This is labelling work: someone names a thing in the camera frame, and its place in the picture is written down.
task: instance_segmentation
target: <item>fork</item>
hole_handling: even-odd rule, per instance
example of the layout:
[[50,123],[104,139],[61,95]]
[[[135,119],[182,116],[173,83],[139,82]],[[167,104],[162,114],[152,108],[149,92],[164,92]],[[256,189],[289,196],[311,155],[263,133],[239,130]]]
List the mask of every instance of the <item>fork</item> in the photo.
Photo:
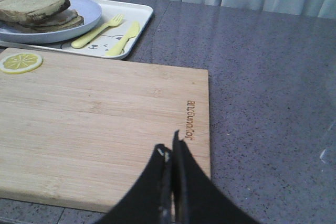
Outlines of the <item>fork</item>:
[[71,46],[73,48],[81,48],[81,47],[85,46],[87,43],[92,41],[98,34],[100,34],[106,28],[118,26],[121,23],[123,18],[124,18],[123,14],[115,15],[111,20],[102,24],[100,27],[97,27],[96,29],[94,29],[94,30],[88,32],[87,34],[84,34],[83,36],[79,37],[78,39],[74,40],[71,43]]

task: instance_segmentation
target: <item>granite countertop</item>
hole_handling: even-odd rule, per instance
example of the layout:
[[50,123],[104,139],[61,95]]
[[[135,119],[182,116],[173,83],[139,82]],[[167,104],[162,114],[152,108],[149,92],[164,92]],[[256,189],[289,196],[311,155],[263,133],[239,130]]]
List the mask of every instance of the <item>granite countertop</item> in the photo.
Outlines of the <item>granite countertop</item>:
[[[261,223],[335,223],[336,20],[160,0],[128,61],[209,70],[212,180]],[[0,220],[101,213],[0,199]]]

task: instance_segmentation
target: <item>yellow knife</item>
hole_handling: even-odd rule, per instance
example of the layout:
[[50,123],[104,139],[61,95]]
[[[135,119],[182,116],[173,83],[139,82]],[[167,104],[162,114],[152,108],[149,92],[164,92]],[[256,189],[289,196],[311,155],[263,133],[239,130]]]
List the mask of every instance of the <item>yellow knife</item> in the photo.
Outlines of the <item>yellow knife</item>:
[[137,21],[134,21],[131,25],[131,27],[128,29],[126,34],[110,49],[108,50],[105,55],[106,56],[117,56],[120,55],[122,52],[122,49],[125,47],[127,41],[130,38],[135,37],[139,34],[140,31],[140,24]]

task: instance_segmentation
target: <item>lemon slice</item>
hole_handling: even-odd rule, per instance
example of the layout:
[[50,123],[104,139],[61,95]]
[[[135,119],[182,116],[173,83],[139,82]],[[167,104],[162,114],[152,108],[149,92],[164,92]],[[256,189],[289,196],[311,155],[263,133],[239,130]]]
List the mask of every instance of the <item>lemon slice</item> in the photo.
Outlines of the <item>lemon slice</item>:
[[9,55],[0,61],[0,70],[4,73],[25,73],[38,68],[42,57],[31,52]]

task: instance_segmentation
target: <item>bamboo cutting board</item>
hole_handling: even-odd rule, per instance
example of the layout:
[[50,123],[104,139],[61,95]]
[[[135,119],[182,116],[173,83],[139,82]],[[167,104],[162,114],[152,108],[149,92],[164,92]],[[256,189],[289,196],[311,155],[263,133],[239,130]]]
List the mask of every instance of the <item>bamboo cutting board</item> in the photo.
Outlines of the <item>bamboo cutting board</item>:
[[176,130],[210,175],[207,70],[35,53],[0,72],[0,197],[107,212]]

